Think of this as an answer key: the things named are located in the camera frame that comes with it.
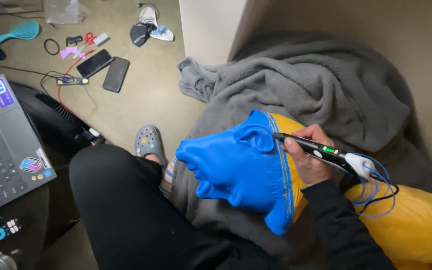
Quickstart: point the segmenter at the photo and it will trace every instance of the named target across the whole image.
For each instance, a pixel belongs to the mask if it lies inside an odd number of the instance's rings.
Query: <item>foot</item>
[[[161,161],[159,160],[159,158],[156,155],[153,154],[149,154],[147,156],[144,157],[147,160],[153,161],[153,162],[157,162],[159,164],[161,164]]]

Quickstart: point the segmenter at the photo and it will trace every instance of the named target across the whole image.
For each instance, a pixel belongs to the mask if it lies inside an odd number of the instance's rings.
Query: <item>black phone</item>
[[[116,56],[113,57],[113,61],[109,66],[106,78],[104,79],[103,88],[115,93],[119,93],[121,91],[121,86],[123,85],[126,72],[128,72],[128,68],[128,60]]]
[[[76,69],[79,71],[79,74],[81,74],[81,77],[86,79],[87,77],[103,69],[109,63],[111,63],[111,61],[113,61],[113,58],[107,50],[103,49],[91,56],[86,61],[79,64]]]

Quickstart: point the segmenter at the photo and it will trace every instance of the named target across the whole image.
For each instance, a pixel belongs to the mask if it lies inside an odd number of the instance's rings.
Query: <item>laptop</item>
[[[33,127],[0,75],[0,207],[54,178]]]

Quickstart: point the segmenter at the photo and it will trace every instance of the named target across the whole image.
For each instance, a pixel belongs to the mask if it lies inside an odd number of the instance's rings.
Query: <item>red cable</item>
[[[88,54],[94,52],[95,49],[91,49],[89,51],[87,51],[84,56],[87,56]],[[76,62],[74,62],[66,72],[64,72],[63,77],[65,77],[66,75],[68,75],[68,72],[75,66],[75,64],[78,64],[78,62],[82,59],[82,57],[80,57]],[[81,120],[83,123],[85,123],[86,125],[88,125],[88,123],[86,123],[83,119],[81,119],[78,115],[76,115],[72,110],[70,110],[68,107],[66,107],[66,105],[64,105],[63,101],[61,100],[61,85],[57,86],[57,99],[59,100],[59,102],[61,103],[61,105],[63,105],[63,107],[68,110],[68,112],[70,112],[71,114],[73,114],[74,116],[76,116],[79,120]]]

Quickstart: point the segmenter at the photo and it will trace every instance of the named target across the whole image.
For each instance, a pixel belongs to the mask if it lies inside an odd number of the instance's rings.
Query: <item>mask ear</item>
[[[272,133],[263,125],[248,124],[240,126],[234,132],[234,139],[238,144],[249,144],[261,153],[267,153],[274,149]]]

